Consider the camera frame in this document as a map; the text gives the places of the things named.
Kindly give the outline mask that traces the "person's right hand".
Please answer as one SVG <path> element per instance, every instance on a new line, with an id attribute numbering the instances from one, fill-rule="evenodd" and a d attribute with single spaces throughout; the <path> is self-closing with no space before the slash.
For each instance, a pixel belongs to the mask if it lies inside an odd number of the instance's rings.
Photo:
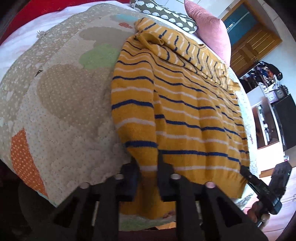
<path id="1" fill-rule="evenodd" d="M 255 202 L 250 209 L 247 211 L 247 216 L 255 223 L 260 222 L 259 229 L 263 230 L 269 222 L 270 214 L 264 213 L 260 215 L 263 204 L 261 201 Z"/>

